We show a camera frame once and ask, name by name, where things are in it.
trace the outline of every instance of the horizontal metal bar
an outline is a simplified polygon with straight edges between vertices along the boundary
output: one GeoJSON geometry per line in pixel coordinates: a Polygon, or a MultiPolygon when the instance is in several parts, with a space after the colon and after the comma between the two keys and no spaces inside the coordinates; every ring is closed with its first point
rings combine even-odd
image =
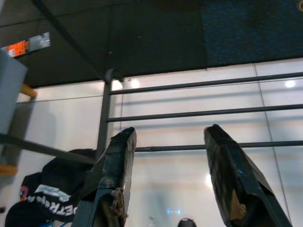
{"type": "Polygon", "coordinates": [[[244,82],[256,82],[256,81],[265,81],[265,80],[273,80],[273,79],[287,79],[287,78],[297,78],[297,77],[303,77],[303,72],[261,76],[261,77],[246,77],[246,78],[238,78],[238,79],[222,79],[222,80],[197,82],[197,83],[165,85],[165,86],[158,86],[158,87],[143,87],[143,88],[136,88],[136,89],[125,89],[125,90],[111,91],[110,95],[130,94],[130,93],[149,92],[149,91],[162,91],[162,90],[188,88],[188,87],[205,87],[205,86],[212,86],[212,85],[236,84],[236,83],[244,83],[244,82]]]}
{"type": "Polygon", "coordinates": [[[24,150],[30,150],[33,152],[45,154],[45,155],[52,155],[60,158],[64,158],[70,161],[75,161],[75,162],[82,162],[82,163],[87,163],[87,164],[95,164],[95,160],[82,156],[82,155],[77,155],[73,154],[71,152],[66,152],[63,150],[51,148],[45,145],[41,145],[38,143],[33,143],[30,141],[26,140],[21,140],[6,134],[0,133],[0,144],[5,144],[7,146],[14,146],[18,147],[20,149],[24,150]]]}
{"type": "MultiPolygon", "coordinates": [[[[276,142],[257,142],[257,143],[239,143],[242,148],[268,148],[268,147],[290,147],[303,146],[303,140],[295,141],[276,141],[276,142]]],[[[188,146],[166,146],[166,147],[144,147],[136,148],[136,152],[151,151],[170,151],[170,150],[205,150],[205,145],[188,145],[188,146]]]]}
{"type": "Polygon", "coordinates": [[[140,120],[151,120],[151,119],[161,119],[161,118],[194,117],[194,116],[207,116],[207,115],[233,114],[233,113],[240,114],[240,113],[294,110],[294,109],[303,109],[303,104],[249,107],[249,108],[226,109],[226,110],[210,110],[210,111],[185,112],[185,113],[175,113],[175,114],[166,113],[166,114],[155,114],[155,115],[145,115],[145,116],[114,117],[114,118],[108,118],[107,122],[126,122],[126,121],[140,121],[140,120]]]}
{"type": "Polygon", "coordinates": [[[72,35],[63,27],[63,25],[56,19],[47,6],[41,0],[32,0],[32,3],[44,14],[48,21],[54,26],[54,28],[63,36],[63,38],[74,48],[74,50],[84,59],[84,61],[92,68],[92,70],[98,75],[98,77],[104,80],[107,84],[110,81],[103,77],[100,69],[93,61],[92,58],[84,51],[84,49],[76,42],[72,35]]]}

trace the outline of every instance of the black ceiling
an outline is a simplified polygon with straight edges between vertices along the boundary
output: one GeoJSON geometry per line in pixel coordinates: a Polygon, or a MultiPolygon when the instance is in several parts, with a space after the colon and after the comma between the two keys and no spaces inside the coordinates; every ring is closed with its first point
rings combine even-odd
{"type": "MultiPolygon", "coordinates": [[[[126,76],[303,56],[296,0],[45,0],[100,71],[126,76]]],[[[30,0],[6,0],[0,47],[44,32],[51,47],[19,58],[32,87],[98,79],[30,0]]]]}

